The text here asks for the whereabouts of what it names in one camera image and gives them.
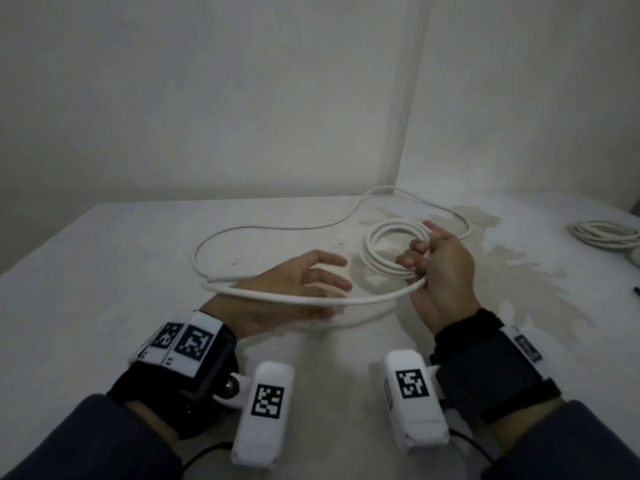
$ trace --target right hand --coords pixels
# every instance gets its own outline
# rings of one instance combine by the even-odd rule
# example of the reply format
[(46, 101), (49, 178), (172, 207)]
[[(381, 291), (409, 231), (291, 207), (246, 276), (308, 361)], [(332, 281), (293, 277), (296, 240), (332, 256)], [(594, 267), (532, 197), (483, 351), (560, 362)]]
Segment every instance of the right hand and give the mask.
[[(422, 322), (437, 335), (447, 325), (474, 315), (480, 303), (474, 293), (476, 265), (469, 251), (452, 233), (433, 222), (424, 224), (431, 230), (429, 242), (414, 239), (396, 263), (415, 270), (416, 282), (427, 277), (425, 286), (411, 293), (411, 302)], [(431, 250), (431, 259), (424, 254)]]

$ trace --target hand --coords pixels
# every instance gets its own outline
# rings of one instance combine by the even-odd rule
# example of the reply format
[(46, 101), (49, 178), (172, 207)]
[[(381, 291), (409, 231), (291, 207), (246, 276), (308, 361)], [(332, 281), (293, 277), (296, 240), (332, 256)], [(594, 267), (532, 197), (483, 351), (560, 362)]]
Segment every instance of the hand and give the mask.
[[(342, 291), (350, 291), (350, 281), (316, 264), (346, 266), (347, 259), (326, 251), (309, 251), (297, 258), (289, 259), (235, 287), (245, 290), (296, 296), (327, 297), (330, 292), (312, 283), (324, 283)], [(224, 322), (236, 339), (243, 339), (271, 331), (289, 322), (303, 319), (329, 319), (336, 314), (333, 308), (321, 306), (283, 305), (234, 296), (216, 295), (200, 309)]]
[[(433, 222), (424, 223), (430, 230), (429, 243), (414, 239), (409, 250), (396, 263), (414, 269), (414, 283), (427, 277), (425, 286), (411, 293), (411, 301), (422, 322), (434, 335), (447, 325), (474, 315), (480, 303), (474, 293), (476, 265), (469, 251), (452, 233)], [(431, 259), (424, 254), (431, 249)]]

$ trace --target black wire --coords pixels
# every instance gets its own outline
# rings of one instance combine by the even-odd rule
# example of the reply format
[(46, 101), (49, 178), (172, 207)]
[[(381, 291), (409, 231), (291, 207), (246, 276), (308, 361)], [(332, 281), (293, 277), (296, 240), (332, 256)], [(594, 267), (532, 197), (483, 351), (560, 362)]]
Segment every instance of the black wire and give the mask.
[(204, 450), (202, 450), (199, 453), (196, 453), (196, 455), (192, 459), (188, 460), (188, 462), (184, 464), (184, 466), (182, 467), (182, 473), (185, 473), (190, 466), (192, 466), (197, 460), (201, 459), (207, 453), (210, 453), (215, 450), (231, 450), (233, 446), (234, 446), (234, 443), (231, 441), (228, 441), (223, 443), (216, 443), (215, 445), (211, 445), (204, 448)]
[(482, 453), (482, 456), (484, 456), (487, 460), (489, 460), (489, 463), (491, 463), (492, 465), (495, 465), (495, 460), (492, 459), (491, 455), (489, 455), (489, 453), (486, 452), (486, 450), (484, 448), (482, 448), (482, 446), (480, 446), (478, 443), (476, 443), (475, 441), (473, 441), (471, 438), (469, 438), (467, 435), (463, 435), (462, 433), (460, 433), (459, 431), (456, 431), (455, 429), (449, 428), (449, 434), (451, 436), (457, 436), (459, 438), (462, 438), (464, 441), (466, 441), (467, 443), (469, 443), (471, 446), (473, 446), (473, 448), (475, 448), (476, 450), (478, 450), (480, 453)]

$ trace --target white wall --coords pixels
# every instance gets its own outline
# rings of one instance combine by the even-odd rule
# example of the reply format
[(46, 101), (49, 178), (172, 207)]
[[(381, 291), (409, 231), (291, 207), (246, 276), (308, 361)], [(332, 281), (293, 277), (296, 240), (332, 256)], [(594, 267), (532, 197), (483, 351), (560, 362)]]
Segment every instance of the white wall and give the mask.
[(430, 0), (0, 0), (0, 196), (359, 193)]
[(640, 0), (433, 0), (398, 184), (640, 196)]

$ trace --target white plastic housing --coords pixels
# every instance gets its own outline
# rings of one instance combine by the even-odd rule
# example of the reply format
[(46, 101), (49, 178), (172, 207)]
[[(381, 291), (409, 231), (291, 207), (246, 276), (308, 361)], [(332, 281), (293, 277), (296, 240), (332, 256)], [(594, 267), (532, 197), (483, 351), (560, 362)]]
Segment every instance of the white plastic housing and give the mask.
[(449, 427), (432, 383), (432, 371), (422, 356), (414, 350), (394, 350), (383, 362), (383, 387), (398, 449), (409, 452), (448, 443)]
[(288, 364), (263, 362), (258, 366), (231, 450), (233, 463), (274, 468), (284, 443), (294, 375)]

